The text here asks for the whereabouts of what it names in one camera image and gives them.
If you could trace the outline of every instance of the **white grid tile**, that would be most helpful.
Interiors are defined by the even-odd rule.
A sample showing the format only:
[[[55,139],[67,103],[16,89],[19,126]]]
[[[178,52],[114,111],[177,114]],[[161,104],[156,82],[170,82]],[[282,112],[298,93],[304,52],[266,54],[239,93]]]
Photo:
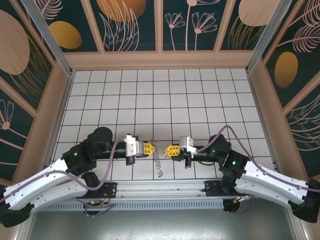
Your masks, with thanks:
[[[137,159],[133,167],[126,166],[124,159],[114,160],[108,180],[221,178],[217,163],[204,166],[196,162],[185,169],[185,161],[164,159],[164,151],[181,136],[191,136],[196,146],[206,145],[210,136],[228,124],[249,153],[273,169],[243,69],[103,70],[79,71],[75,76],[54,158],[99,126],[111,129],[113,141],[126,134],[142,141],[155,139],[163,174],[159,177],[151,155]],[[230,130],[222,134],[233,150],[246,154]],[[95,172],[99,178],[107,164],[108,160],[98,161]]]

